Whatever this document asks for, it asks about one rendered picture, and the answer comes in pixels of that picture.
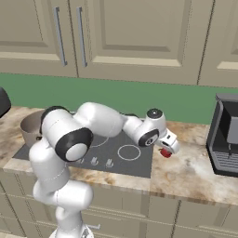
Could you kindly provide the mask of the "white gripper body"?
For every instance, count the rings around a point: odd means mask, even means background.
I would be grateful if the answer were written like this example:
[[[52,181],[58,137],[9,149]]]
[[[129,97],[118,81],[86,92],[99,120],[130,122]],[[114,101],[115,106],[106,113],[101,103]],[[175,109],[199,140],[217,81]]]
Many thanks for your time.
[[[159,145],[171,153],[177,153],[179,151],[179,142],[176,139],[158,139]]]

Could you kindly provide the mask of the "grey-brown pot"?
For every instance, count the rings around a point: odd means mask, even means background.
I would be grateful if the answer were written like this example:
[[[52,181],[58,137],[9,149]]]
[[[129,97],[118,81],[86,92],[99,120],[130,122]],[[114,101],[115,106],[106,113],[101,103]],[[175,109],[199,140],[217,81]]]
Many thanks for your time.
[[[26,116],[20,123],[20,131],[24,138],[25,144],[31,148],[35,142],[41,138],[39,133],[41,125],[41,116],[44,110],[33,112]]]

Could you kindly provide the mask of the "dark grey hob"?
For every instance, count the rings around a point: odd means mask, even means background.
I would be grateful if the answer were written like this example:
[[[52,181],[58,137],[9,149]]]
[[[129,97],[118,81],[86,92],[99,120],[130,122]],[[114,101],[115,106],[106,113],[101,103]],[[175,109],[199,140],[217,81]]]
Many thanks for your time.
[[[78,165],[76,162],[71,162],[68,166],[149,179],[152,171],[152,153],[152,147],[137,146],[125,132],[114,138],[95,135],[84,157],[84,163]],[[91,164],[93,157],[98,158],[97,165]],[[112,159],[111,168],[106,167],[108,159]]]

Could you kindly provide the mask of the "black coffee machine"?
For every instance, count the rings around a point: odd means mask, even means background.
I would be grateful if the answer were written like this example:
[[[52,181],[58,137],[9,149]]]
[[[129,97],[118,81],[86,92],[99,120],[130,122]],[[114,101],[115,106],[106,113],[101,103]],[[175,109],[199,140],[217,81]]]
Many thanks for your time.
[[[216,94],[216,108],[206,140],[217,175],[238,178],[238,94]]]

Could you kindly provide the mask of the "narrow beige base cupboard front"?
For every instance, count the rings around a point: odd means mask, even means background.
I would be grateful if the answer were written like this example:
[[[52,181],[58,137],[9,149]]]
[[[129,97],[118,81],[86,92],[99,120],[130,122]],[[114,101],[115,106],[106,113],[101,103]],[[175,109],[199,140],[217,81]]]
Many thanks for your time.
[[[177,208],[177,200],[152,196],[146,238],[171,238]]]

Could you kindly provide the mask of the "beige base cupboard door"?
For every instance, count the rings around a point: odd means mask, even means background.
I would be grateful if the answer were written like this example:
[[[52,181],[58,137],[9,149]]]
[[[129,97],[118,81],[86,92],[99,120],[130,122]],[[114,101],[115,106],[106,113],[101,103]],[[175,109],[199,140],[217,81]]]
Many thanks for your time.
[[[238,238],[238,206],[182,202],[173,238]]]

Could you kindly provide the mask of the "black rounded appliance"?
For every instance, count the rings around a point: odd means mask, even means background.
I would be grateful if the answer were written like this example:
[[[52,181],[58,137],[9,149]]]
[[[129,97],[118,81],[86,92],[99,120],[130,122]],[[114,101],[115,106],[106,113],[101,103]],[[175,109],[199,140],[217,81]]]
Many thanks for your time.
[[[0,118],[11,108],[11,101],[7,92],[0,86]]]

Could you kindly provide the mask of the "wide beige wall cupboard door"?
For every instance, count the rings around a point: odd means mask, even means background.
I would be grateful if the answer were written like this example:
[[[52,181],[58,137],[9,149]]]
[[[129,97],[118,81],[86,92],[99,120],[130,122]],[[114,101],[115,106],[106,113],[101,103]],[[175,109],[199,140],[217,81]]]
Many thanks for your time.
[[[213,0],[69,0],[83,78],[195,85]],[[82,7],[87,66],[76,8]]]

